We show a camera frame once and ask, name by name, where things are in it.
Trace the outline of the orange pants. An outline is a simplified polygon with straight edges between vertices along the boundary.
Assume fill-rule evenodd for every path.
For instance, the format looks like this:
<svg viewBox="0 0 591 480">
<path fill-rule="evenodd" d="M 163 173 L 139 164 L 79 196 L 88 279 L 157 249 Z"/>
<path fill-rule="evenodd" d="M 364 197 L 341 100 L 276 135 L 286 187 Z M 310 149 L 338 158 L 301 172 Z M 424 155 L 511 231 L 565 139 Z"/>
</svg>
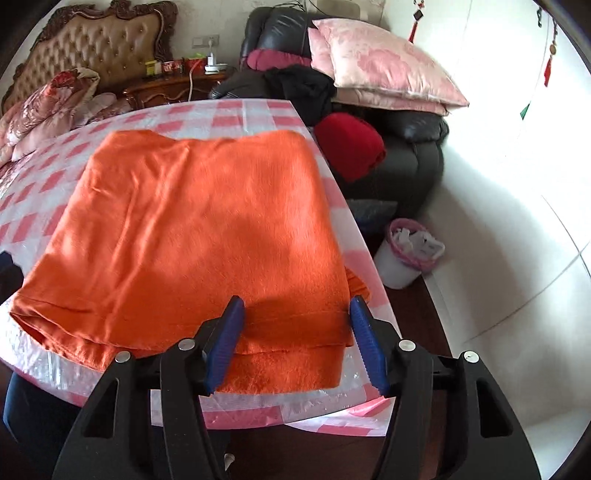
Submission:
<svg viewBox="0 0 591 480">
<path fill-rule="evenodd" d="M 232 296 L 245 323 L 221 391 L 339 385 L 352 345 L 346 268 L 303 135 L 174 140 L 109 134 L 85 170 L 11 317 L 44 348 L 102 371 L 165 351 Z"/>
</svg>

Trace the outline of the black clothing pile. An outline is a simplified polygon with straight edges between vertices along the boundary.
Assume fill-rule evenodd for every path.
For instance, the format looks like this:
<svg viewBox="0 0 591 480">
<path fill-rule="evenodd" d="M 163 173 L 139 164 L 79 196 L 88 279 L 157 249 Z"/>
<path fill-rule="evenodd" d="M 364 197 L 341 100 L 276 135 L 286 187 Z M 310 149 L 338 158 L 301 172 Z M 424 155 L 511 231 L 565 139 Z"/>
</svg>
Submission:
<svg viewBox="0 0 591 480">
<path fill-rule="evenodd" d="M 332 112 L 337 93 L 332 77 L 304 65 L 273 68 L 263 73 L 273 99 L 288 100 L 304 125 L 314 127 Z"/>
</svg>

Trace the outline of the white trash bin pink liner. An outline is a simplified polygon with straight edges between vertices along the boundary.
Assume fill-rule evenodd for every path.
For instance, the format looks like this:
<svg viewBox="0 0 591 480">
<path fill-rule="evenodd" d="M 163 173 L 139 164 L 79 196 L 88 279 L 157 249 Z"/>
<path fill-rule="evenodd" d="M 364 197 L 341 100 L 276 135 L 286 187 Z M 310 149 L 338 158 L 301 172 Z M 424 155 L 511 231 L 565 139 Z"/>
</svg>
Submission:
<svg viewBox="0 0 591 480">
<path fill-rule="evenodd" d="M 422 224 L 399 218 L 387 227 L 385 240 L 374 255 L 374 263 L 384 286 L 400 290 L 431 272 L 445 250 L 444 243 Z"/>
</svg>

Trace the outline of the red folded blanket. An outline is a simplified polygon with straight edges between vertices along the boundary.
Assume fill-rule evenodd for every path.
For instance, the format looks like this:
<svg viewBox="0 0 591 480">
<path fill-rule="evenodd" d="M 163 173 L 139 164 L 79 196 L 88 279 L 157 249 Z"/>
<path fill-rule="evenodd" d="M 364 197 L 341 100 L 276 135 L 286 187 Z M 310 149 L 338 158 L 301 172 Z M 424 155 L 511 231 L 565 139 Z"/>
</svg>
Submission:
<svg viewBox="0 0 591 480">
<path fill-rule="evenodd" d="M 387 154 L 377 130 L 348 113 L 329 114 L 315 125 L 314 135 L 329 166 L 348 183 L 368 176 Z"/>
</svg>

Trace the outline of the wooden nightstand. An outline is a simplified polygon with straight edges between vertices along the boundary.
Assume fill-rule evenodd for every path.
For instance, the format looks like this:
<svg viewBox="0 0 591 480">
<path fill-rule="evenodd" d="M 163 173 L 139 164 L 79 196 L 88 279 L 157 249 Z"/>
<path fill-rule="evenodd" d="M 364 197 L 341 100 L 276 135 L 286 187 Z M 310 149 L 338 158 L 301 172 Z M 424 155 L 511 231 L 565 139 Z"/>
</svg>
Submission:
<svg viewBox="0 0 591 480">
<path fill-rule="evenodd" d="M 231 75 L 231 72 L 199 73 L 193 74 L 191 79 L 187 74 L 144 79 L 125 88 L 122 97 L 127 100 L 133 110 L 205 100 L 214 87 Z"/>
</svg>

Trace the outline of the folded floral quilt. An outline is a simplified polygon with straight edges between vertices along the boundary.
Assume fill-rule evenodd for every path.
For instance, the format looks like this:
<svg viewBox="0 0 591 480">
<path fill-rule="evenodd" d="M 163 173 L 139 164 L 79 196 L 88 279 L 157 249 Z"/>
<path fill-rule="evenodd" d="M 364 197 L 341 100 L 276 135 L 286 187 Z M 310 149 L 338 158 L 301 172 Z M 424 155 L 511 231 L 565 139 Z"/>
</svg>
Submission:
<svg viewBox="0 0 591 480">
<path fill-rule="evenodd" d="M 1 118 L 1 164 L 16 162 L 54 139 L 87 124 L 128 113 L 129 101 L 96 94 L 100 76 L 87 68 L 58 73 Z"/>
</svg>

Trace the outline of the red mug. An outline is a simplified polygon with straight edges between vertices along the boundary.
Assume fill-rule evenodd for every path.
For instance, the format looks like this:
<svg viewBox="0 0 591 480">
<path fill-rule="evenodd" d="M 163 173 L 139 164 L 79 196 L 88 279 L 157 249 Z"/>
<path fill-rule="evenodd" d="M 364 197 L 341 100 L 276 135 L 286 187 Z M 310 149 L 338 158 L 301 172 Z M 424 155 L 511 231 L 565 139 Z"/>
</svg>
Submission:
<svg viewBox="0 0 591 480">
<path fill-rule="evenodd" d="M 206 64 L 207 59 L 205 57 L 183 59 L 184 72 L 191 75 L 203 74 Z"/>
</svg>

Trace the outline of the pink floral pillow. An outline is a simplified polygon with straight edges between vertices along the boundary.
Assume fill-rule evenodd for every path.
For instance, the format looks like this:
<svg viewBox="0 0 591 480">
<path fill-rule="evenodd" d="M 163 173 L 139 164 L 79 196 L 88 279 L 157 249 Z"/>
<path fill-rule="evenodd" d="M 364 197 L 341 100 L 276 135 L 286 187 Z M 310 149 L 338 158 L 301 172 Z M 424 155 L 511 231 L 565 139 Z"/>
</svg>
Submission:
<svg viewBox="0 0 591 480">
<path fill-rule="evenodd" d="M 312 24 L 328 45 L 336 87 L 452 108 L 469 105 L 445 69 L 408 40 L 359 20 L 326 18 Z"/>
</svg>

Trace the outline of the magenta cushion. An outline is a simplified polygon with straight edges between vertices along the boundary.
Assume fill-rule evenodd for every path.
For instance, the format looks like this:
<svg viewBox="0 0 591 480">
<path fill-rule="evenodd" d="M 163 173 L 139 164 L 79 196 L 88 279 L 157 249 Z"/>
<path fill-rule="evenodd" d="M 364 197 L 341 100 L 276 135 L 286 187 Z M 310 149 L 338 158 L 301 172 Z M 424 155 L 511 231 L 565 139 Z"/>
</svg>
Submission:
<svg viewBox="0 0 591 480">
<path fill-rule="evenodd" d="M 311 66 L 311 59 L 272 49 L 256 49 L 246 57 L 246 66 L 254 71 L 284 69 L 293 65 Z"/>
</svg>

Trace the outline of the tufted beige headboard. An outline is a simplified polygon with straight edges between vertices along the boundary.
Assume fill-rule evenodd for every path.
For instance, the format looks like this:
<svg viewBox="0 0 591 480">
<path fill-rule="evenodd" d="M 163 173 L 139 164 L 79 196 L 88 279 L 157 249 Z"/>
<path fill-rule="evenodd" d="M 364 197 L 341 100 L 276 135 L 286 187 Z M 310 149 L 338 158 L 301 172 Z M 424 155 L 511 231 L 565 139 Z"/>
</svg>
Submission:
<svg viewBox="0 0 591 480">
<path fill-rule="evenodd" d="M 37 36 L 12 84 L 2 88 L 1 110 L 10 109 L 61 71 L 83 67 L 99 75 L 99 92 L 118 92 L 143 77 L 149 61 L 172 58 L 170 40 L 178 8 L 172 1 L 108 8 L 78 4 L 57 9 Z"/>
</svg>

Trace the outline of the red hanging ornament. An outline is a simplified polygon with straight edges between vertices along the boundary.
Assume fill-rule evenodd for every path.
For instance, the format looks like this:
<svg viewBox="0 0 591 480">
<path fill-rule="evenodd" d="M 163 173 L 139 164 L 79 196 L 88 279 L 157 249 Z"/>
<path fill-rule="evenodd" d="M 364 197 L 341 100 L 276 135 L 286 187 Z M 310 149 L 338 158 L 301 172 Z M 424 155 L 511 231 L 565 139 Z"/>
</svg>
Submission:
<svg viewBox="0 0 591 480">
<path fill-rule="evenodd" d="M 424 17 L 423 10 L 425 8 L 425 1 L 424 0 L 415 1 L 414 5 L 416 7 L 416 10 L 413 14 L 414 23 L 413 23 L 412 30 L 411 30 L 409 38 L 408 38 L 408 41 L 411 44 L 413 44 L 415 41 L 415 35 L 416 35 L 417 29 L 418 29 L 418 25 L 419 25 L 421 19 Z"/>
</svg>

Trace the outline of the wall power outlet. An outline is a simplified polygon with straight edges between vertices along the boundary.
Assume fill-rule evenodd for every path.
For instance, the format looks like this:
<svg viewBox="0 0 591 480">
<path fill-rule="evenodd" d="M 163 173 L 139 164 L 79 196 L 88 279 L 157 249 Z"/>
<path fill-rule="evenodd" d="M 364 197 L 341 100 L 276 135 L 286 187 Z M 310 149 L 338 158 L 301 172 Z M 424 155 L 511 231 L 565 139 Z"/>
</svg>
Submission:
<svg viewBox="0 0 591 480">
<path fill-rule="evenodd" d="M 219 35 L 212 34 L 212 35 L 200 35 L 195 36 L 191 39 L 191 48 L 192 49 L 211 49 L 217 47 L 219 44 Z"/>
</svg>

